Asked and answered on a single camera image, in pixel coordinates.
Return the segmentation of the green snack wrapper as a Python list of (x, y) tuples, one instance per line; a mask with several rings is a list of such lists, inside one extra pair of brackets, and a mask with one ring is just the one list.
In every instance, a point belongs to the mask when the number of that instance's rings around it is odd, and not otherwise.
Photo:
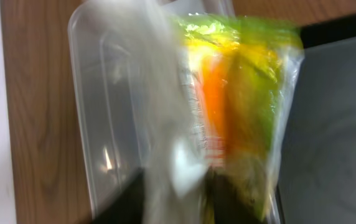
[(304, 50), (297, 27), (259, 17), (176, 17), (209, 165), (209, 223), (267, 223)]

